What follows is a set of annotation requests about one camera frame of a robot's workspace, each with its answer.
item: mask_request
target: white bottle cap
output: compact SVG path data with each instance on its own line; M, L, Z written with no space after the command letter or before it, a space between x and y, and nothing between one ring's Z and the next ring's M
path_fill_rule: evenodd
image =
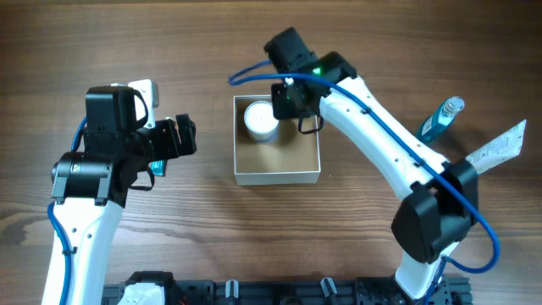
M251 138L258 143L272 141L277 136L279 121L273 116L270 102L254 102L245 111L245 125Z

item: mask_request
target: wooden tabletop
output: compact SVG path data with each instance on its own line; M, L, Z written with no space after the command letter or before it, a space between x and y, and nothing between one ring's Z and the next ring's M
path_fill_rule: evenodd
M540 15L540 3L493 1L1 7L0 303L41 301L53 242L50 171L85 115L86 90L146 78L159 85L158 118L188 113L196 122L198 151L170 161L153 191L130 192L107 283L149 269L177 280L392 275L401 248L390 222L400 202L334 126L320 134L317 184L235 183L232 97L269 94L270 83L230 87L227 76L265 58L263 45L295 26L317 54L341 53L411 132L445 98L464 97L465 110L433 145L450 160L527 119L522 154L479 179L501 260L463 275L476 304L539 304ZM453 253L469 266L490 255L479 225Z

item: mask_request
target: teal bottle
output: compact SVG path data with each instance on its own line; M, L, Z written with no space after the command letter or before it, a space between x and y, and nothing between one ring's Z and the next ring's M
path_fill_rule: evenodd
M456 119L457 114L465 108L465 101L460 97L445 100L437 111L428 117L420 126L416 138L422 143L429 143L443 133Z

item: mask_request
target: wooden table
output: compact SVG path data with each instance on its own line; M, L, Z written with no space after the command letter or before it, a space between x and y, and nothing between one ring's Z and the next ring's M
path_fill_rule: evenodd
M149 269L178 280L391 275L401 259L390 231L399 202L333 126L320 134L317 184L235 184L232 97L268 94L270 84L229 87L226 78L262 60L265 42L293 25L317 54L338 51L357 67L412 132L446 97L464 97L466 109L434 145L451 160L528 120L522 155L479 181L502 258L472 283L476 304L540 303L541 14L539 3L490 1L1 7L0 302L41 300L50 169L85 115L86 90L145 78L159 84L159 118L188 113L196 122L198 151L169 162L153 191L130 192L107 283ZM480 266L490 251L477 225L454 257Z

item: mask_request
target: white box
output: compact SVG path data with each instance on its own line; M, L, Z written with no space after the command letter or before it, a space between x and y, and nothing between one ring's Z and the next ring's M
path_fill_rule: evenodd
M248 135L243 118L245 110L256 101L271 102L269 95L234 97L234 171L239 186L316 183L320 176L318 133L303 135L297 131L297 119L279 122L277 139L256 143ZM303 130L317 125L305 119Z

